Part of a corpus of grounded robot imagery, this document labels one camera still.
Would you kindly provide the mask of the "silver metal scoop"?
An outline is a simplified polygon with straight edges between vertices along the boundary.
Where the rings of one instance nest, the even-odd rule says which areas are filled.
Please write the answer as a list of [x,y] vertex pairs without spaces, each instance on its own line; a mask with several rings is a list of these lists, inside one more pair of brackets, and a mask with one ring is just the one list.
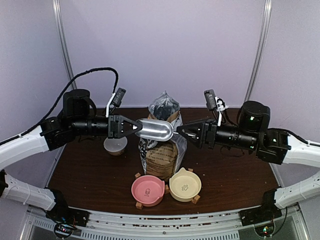
[[136,122],[142,125],[142,129],[135,134],[142,139],[166,142],[179,134],[173,125],[165,120],[141,118]]

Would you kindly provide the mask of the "brown pet food bag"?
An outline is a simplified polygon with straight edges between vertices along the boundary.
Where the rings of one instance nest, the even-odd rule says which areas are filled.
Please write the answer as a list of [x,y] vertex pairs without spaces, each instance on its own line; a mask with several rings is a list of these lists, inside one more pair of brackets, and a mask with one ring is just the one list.
[[[167,121],[174,130],[183,125],[180,104],[166,91],[153,100],[148,111],[148,119]],[[144,173],[168,182],[180,168],[187,150],[187,140],[178,134],[169,141],[141,138],[138,149]]]

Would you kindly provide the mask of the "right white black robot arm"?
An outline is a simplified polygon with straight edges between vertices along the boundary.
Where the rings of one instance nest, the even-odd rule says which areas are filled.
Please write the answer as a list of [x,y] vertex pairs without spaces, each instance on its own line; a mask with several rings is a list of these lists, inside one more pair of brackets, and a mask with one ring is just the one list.
[[271,110],[257,101],[246,101],[239,109],[236,121],[226,110],[220,120],[200,119],[177,127],[176,131],[197,148],[216,145],[246,150],[267,163],[320,166],[320,144],[306,140],[283,128],[270,128]]

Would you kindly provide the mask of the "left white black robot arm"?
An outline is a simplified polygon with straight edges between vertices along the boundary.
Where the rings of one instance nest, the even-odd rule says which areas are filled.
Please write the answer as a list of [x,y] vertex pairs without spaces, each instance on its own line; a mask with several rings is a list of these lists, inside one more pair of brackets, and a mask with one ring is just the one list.
[[0,197],[52,212],[61,222],[67,222],[72,218],[72,211],[60,191],[17,180],[6,173],[5,168],[30,156],[58,149],[77,136],[120,139],[140,131],[143,126],[118,114],[90,114],[97,109],[86,89],[66,92],[62,103],[58,116],[45,118],[29,133],[6,140],[0,146]]

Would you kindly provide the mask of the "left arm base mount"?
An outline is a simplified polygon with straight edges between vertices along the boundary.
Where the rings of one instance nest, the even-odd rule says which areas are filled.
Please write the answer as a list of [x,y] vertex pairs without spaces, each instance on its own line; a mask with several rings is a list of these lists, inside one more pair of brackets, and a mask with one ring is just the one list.
[[46,216],[57,222],[67,223],[72,226],[86,227],[90,213],[86,210],[69,207],[63,193],[50,189],[54,196],[54,206],[46,210]]

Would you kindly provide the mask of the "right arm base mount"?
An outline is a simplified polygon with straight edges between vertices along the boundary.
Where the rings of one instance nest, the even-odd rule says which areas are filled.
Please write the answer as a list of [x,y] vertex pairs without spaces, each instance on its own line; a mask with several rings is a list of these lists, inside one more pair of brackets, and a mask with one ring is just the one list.
[[260,206],[241,210],[239,212],[242,226],[255,225],[282,216],[282,211],[275,205],[275,192],[276,189],[266,191],[263,194]]

